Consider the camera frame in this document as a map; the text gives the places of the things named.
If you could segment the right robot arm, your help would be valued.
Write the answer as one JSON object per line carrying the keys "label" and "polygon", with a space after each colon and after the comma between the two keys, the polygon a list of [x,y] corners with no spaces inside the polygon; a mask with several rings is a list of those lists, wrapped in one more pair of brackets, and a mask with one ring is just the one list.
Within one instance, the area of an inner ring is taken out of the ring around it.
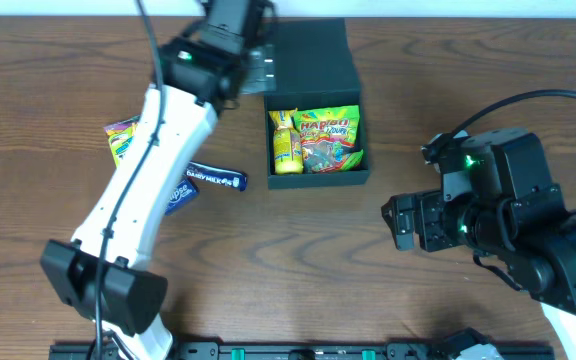
{"label": "right robot arm", "polygon": [[521,128],[461,131],[433,159],[435,190],[391,197],[381,208],[400,251],[465,246],[479,264],[538,301],[566,355],[576,359],[576,210],[550,174],[538,137]]}

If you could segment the black gift box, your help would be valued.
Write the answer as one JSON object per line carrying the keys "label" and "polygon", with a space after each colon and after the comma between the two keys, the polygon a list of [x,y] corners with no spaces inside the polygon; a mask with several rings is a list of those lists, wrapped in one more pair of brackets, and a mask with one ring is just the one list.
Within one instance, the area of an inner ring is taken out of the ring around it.
{"label": "black gift box", "polygon": [[[342,19],[281,22],[271,38],[276,88],[264,95],[264,110],[311,110],[359,106],[362,88]],[[270,190],[361,185],[370,175],[367,130],[361,120],[355,148],[361,162],[346,172],[277,175],[274,169],[274,125],[265,118],[267,183]]]}

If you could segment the small yellow snack packet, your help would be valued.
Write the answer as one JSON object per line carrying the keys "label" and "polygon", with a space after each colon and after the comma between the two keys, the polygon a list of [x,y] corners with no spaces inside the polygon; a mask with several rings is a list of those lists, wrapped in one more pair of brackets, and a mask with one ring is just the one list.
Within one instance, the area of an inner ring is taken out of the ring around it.
{"label": "small yellow snack packet", "polygon": [[297,108],[291,110],[274,110],[269,111],[268,115],[275,130],[291,129],[294,127],[293,118],[297,111]]}

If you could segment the yellow sour candy canister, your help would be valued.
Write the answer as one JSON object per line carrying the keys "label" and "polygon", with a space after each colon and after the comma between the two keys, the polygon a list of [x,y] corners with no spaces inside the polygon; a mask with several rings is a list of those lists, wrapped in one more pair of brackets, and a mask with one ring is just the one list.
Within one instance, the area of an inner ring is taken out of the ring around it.
{"label": "yellow sour candy canister", "polygon": [[293,128],[280,128],[273,135],[274,168],[277,175],[301,174],[304,169],[301,139]]}

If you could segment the green Haribo gummy bag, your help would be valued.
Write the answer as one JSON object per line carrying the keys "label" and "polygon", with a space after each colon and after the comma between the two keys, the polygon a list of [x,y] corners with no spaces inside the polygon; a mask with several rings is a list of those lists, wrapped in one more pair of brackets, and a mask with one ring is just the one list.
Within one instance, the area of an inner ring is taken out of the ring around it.
{"label": "green Haribo gummy bag", "polygon": [[364,151],[356,148],[358,105],[298,111],[294,123],[306,173],[345,172],[361,163]]}

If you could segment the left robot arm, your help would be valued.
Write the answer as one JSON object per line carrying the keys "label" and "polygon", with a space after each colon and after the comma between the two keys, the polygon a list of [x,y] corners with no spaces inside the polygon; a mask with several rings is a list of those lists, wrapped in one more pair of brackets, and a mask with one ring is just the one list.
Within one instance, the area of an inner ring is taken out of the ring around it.
{"label": "left robot arm", "polygon": [[166,44],[145,24],[152,81],[128,151],[69,242],[49,241],[40,265],[59,299],[95,326],[86,351],[167,359],[174,338],[160,310],[166,278],[150,263],[161,221],[189,162],[236,106],[250,53],[277,26],[270,1],[207,1],[202,19]]}

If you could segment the green Pretz snack box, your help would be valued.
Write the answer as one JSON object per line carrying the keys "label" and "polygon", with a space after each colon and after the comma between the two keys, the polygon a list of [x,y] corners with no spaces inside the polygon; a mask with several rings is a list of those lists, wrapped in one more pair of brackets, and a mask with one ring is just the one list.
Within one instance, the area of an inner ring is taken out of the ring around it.
{"label": "green Pretz snack box", "polygon": [[140,116],[133,116],[104,127],[107,142],[116,166],[119,166],[125,156],[137,130]]}

